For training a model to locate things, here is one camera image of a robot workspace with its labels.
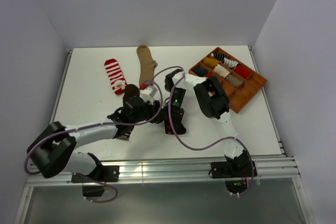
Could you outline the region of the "argyle patterned sock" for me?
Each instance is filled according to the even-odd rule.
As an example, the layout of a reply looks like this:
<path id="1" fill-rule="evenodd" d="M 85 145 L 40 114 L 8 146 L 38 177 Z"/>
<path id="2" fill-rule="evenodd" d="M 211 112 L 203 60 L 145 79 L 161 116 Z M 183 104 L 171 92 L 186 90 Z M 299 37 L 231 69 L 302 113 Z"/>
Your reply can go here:
<path id="1" fill-rule="evenodd" d="M 177 135 L 182 135 L 186 133 L 186 128 L 182 124 L 182 119 L 184 116 L 184 110 L 179 107 L 172 106 L 171 107 L 171 114 L 169 114 L 168 109 L 166 109 L 166 116 L 164 119 L 165 125 L 165 134 L 173 135 L 172 126 L 170 124 L 169 115 L 171 116 L 172 123 Z"/>

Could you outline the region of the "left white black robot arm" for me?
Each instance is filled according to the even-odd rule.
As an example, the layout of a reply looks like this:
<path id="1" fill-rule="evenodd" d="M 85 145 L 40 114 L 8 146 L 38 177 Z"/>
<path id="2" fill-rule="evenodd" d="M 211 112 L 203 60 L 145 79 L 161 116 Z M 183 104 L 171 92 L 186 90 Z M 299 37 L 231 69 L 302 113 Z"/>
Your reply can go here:
<path id="1" fill-rule="evenodd" d="M 162 100 L 130 97 L 100 122 L 77 126 L 53 122 L 27 149 L 26 160 L 32 161 L 45 178 L 71 172 L 91 182 L 102 181 L 108 175 L 102 162 L 93 153 L 76 150 L 100 140 L 129 140 L 135 126 L 155 122 L 162 103 Z"/>

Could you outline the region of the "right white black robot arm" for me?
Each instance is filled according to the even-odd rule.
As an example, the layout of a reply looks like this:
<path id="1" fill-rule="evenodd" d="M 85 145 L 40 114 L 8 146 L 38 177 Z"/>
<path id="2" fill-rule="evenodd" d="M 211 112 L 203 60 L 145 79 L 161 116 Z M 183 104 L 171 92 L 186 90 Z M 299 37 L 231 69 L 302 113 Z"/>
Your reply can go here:
<path id="1" fill-rule="evenodd" d="M 226 159 L 224 164 L 226 177 L 246 175 L 253 178 L 257 175 L 250 152 L 237 138 L 231 122 L 229 97 L 216 77 L 198 77 L 186 74 L 182 69 L 177 69 L 165 76 L 165 90 L 170 93 L 167 109 L 171 129 L 176 139 L 184 147 L 200 152 L 222 143 Z M 224 128 L 224 132 L 230 135 L 224 136 L 205 147 L 191 147 L 184 143 L 176 131 L 172 109 L 175 104 L 182 104 L 186 91 L 190 91 L 196 96 L 198 106 L 203 115 L 209 119 L 216 119 Z"/>

